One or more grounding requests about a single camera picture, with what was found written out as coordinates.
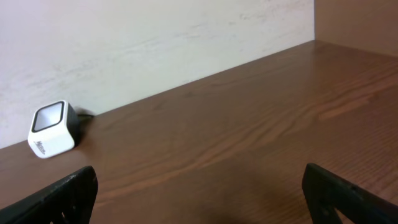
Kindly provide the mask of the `white barcode scanner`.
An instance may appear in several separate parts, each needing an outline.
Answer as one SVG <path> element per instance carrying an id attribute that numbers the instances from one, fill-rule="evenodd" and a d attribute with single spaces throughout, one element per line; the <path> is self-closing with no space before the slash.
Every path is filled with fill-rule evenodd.
<path id="1" fill-rule="evenodd" d="M 80 120 L 65 100 L 39 108 L 27 138 L 34 154 L 47 159 L 73 149 L 80 142 Z"/>

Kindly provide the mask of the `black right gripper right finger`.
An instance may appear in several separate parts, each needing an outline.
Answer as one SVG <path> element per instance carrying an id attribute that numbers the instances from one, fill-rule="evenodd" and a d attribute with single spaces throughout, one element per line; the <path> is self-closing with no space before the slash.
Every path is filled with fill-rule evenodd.
<path id="1" fill-rule="evenodd" d="M 341 212 L 353 223 L 397 224 L 397 205 L 314 164 L 306 165 L 302 190 L 314 224 L 341 223 Z"/>

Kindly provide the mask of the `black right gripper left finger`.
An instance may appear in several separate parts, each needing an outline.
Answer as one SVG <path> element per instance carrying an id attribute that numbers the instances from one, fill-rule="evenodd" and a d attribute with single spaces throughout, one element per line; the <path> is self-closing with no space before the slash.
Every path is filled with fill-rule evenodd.
<path id="1" fill-rule="evenodd" d="M 1 223 L 89 223 L 98 193 L 92 166 L 85 166 L 1 209 Z"/>

